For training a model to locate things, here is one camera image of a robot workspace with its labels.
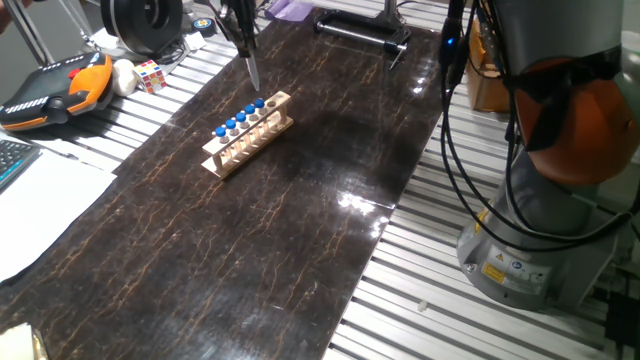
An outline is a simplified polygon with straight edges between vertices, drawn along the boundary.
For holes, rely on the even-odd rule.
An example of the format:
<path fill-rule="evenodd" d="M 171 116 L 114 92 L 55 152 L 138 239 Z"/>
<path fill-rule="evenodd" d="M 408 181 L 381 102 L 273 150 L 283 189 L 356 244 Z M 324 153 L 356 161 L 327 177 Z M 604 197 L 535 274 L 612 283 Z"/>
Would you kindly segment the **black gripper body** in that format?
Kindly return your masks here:
<path fill-rule="evenodd" d="M 255 0 L 228 0 L 228 6 L 233 10 L 240 28 L 253 28 L 256 18 Z"/>

